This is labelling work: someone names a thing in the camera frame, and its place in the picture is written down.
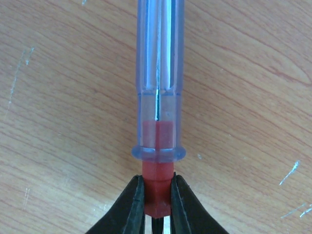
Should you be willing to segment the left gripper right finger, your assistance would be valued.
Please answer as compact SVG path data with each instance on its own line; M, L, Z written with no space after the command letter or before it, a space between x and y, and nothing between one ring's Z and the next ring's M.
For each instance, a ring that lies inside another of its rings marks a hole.
M228 234L203 207L186 180L174 175L171 182L172 234Z

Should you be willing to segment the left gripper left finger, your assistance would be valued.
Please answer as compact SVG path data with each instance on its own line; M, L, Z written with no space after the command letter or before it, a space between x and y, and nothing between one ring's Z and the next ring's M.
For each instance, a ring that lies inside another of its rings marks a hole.
M144 181L141 175L130 180L109 211L86 233L145 233Z

